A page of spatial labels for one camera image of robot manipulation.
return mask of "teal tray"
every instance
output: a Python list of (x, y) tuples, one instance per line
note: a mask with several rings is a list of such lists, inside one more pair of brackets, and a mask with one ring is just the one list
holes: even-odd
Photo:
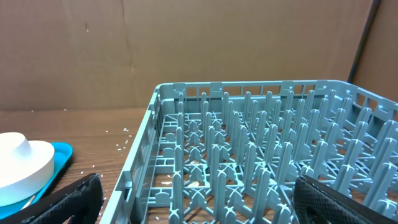
[[(51, 186), (57, 175), (60, 171), (65, 168), (67, 162), (70, 160), (73, 154), (73, 148), (71, 145), (64, 143), (64, 142), (52, 142), (54, 146), (55, 153), (54, 153), (54, 175), (51, 177), (49, 182), (35, 195), (36, 198), (33, 200), (32, 203), (36, 203), (40, 198), (43, 197), (43, 194), (47, 191), (47, 189)], [(19, 210), (29, 201), (31, 197), (22, 200), (20, 202), (14, 203), (12, 205), (0, 207), (0, 220), (3, 218), (12, 215)]]

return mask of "table top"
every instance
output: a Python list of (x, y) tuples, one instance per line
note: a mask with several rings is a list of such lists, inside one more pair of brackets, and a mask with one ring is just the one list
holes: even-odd
[[(57, 191), (64, 186), (82, 178), (89, 173), (101, 177), (104, 190), (104, 206), (114, 189), (122, 166), (127, 158), (131, 144), (136, 136), (145, 108), (128, 108), (117, 110), (53, 110), (53, 111), (0, 111), (0, 133), (20, 132), (28, 140), (48, 142), (67, 142), (73, 147), (72, 163), (53, 189)], [(172, 178), (168, 175), (156, 175), (155, 186), (170, 186)], [(362, 202), (364, 196), (352, 192), (356, 201)], [(388, 194), (397, 200), (397, 194)], [(212, 196), (206, 199), (210, 207), (214, 204)], [(245, 204), (252, 206), (251, 197), (244, 196)], [(184, 200), (185, 207), (189, 200)], [(264, 216), (272, 219), (274, 212), (266, 210)], [(169, 208), (153, 208), (148, 213), (148, 223), (168, 223)], [(244, 218), (238, 214), (238, 220)], [(187, 222), (211, 221), (212, 217), (204, 210), (198, 209), (186, 216)]]

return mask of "plastic crate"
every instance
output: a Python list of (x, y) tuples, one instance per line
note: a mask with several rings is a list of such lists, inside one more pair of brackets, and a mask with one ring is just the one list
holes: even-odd
[[(300, 174), (349, 197), (359, 192), (365, 206), (398, 220), (386, 194), (398, 191), (397, 111), (335, 80), (161, 84), (101, 223), (145, 223), (152, 207), (170, 208), (169, 223), (198, 207), (213, 223), (298, 223), (291, 198)], [(153, 187), (157, 174), (172, 176), (172, 186)]]

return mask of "white plastic object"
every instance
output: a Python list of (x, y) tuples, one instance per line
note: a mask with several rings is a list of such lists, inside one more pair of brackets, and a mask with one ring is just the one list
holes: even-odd
[(0, 134), (0, 206), (10, 205), (43, 188), (54, 173), (54, 147), (28, 141), (21, 133)]

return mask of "cardboard backdrop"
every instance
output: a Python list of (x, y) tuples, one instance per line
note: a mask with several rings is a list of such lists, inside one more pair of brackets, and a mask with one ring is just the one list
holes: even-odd
[(354, 84), (398, 102), (398, 1), (383, 0), (354, 76)]
[(0, 110), (147, 106), (163, 82), (346, 80), (371, 0), (3, 0)]

